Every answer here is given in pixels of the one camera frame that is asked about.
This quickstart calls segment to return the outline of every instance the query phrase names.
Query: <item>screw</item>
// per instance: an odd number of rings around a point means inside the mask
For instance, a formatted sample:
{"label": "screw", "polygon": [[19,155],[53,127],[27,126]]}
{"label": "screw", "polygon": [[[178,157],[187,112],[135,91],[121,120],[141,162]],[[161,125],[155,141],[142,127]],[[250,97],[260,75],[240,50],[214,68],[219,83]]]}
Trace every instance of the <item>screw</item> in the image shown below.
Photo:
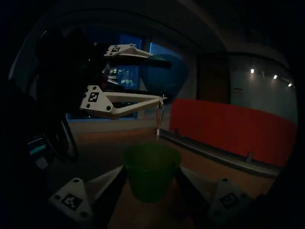
{"label": "screw", "polygon": [[55,195],[54,198],[57,199],[57,200],[60,200],[60,196],[59,195]]}
{"label": "screw", "polygon": [[220,216],[220,213],[221,213],[220,211],[216,211],[216,212],[214,212],[213,215],[214,215],[215,217],[218,217],[218,216]]}
{"label": "screw", "polygon": [[89,216],[89,214],[85,211],[82,211],[81,213],[79,213],[81,217],[87,218]]}

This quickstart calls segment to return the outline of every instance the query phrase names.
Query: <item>white wall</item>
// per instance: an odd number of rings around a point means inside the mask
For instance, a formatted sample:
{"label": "white wall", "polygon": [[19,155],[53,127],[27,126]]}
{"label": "white wall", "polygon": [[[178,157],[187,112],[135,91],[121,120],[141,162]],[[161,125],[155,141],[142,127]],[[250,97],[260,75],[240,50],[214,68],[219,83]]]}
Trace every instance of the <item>white wall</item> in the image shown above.
{"label": "white wall", "polygon": [[232,71],[231,104],[265,111],[297,124],[295,90],[288,87],[288,82],[273,79],[273,75]]}

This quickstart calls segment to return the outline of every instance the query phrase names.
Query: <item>white bracket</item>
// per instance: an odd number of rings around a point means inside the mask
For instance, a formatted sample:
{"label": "white bracket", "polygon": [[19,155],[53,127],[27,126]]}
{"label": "white bracket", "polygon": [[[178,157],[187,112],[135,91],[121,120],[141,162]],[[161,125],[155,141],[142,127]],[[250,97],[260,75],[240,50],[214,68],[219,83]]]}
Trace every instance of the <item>white bracket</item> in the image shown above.
{"label": "white bracket", "polygon": [[[118,92],[103,92],[99,86],[90,85],[80,106],[81,110],[101,118],[118,119],[122,116],[157,106],[160,97],[156,95],[141,95]],[[122,108],[115,108],[112,103],[136,103]]]}
{"label": "white bracket", "polygon": [[148,58],[153,54],[137,49],[135,45],[110,45],[107,52],[104,54],[105,57],[114,57],[116,55],[122,56],[137,56],[142,58]]}

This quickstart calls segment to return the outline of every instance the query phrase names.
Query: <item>ceiling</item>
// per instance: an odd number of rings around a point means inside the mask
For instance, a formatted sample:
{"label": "ceiling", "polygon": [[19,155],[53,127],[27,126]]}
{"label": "ceiling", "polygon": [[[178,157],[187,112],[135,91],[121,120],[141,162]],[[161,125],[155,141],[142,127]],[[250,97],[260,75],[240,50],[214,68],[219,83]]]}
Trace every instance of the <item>ceiling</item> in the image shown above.
{"label": "ceiling", "polygon": [[194,2],[213,18],[220,29],[235,31],[244,36],[248,42],[279,48],[279,43],[270,33],[266,23],[270,1],[266,0],[268,4],[262,0],[194,0]]}

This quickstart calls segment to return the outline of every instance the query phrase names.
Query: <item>wall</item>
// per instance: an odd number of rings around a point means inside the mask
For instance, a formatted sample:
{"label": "wall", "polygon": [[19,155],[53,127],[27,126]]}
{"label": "wall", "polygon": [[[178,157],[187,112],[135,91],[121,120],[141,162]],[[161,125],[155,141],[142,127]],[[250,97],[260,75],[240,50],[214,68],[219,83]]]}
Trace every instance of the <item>wall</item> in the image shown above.
{"label": "wall", "polygon": [[283,68],[255,58],[230,58],[231,104],[265,111],[297,124],[297,99]]}
{"label": "wall", "polygon": [[231,104],[178,99],[172,105],[170,131],[264,163],[284,166],[297,127],[276,115]]}

